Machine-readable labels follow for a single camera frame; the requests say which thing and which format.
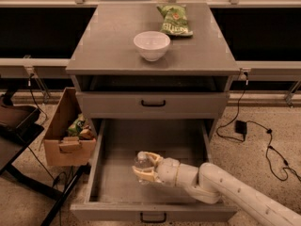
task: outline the box with items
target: box with items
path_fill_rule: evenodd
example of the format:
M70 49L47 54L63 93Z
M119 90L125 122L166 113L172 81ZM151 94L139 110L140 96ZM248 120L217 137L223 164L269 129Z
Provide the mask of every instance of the box with items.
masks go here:
M48 166L81 166L91 157L96 140L74 88L65 88L43 142Z

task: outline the cabinet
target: cabinet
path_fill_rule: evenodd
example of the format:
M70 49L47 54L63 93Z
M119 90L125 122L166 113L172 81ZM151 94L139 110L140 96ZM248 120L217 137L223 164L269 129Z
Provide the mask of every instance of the cabinet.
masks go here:
M238 67L206 4L187 3L193 38L174 38L164 57L148 62L137 33L160 30L149 2L100 3L67 73L98 141L87 196L72 212L87 220L227 221L235 209L208 205L180 188L141 185L132 173L139 151L199 166L211 161L210 139Z

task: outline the chip bag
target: chip bag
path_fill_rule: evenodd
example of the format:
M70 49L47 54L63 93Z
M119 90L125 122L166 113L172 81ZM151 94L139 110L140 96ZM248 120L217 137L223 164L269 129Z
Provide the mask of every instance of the chip bag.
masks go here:
M191 37L193 31L189 30L186 17L186 8L179 5L164 5L157 7L164 21L161 32L171 36Z
M83 114L79 114L78 118L69 126L67 132L69 137L77 137L83 130L86 123L86 119Z

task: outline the drawer handle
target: drawer handle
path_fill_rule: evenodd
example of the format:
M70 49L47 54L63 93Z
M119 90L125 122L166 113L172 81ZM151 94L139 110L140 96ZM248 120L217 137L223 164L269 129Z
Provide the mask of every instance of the drawer handle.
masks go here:
M163 107L166 105L166 100L164 100L162 103L160 104L148 104L146 103L144 100L141 101L141 105L145 106L145 107Z
M163 217L162 220L157 220L157 221L154 221L154 220L145 220L145 219L143 219L143 213L140 213L140 220L143 223L164 223L164 222L166 222L166 213L164 213L164 217Z

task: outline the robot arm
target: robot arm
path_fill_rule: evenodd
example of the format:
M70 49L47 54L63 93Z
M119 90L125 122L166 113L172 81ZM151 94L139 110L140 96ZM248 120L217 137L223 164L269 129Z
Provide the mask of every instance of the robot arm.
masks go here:
M141 180L182 187L202 202L216 203L224 195L262 225L301 225L300 215L211 163L197 168L156 153L140 152L133 171Z

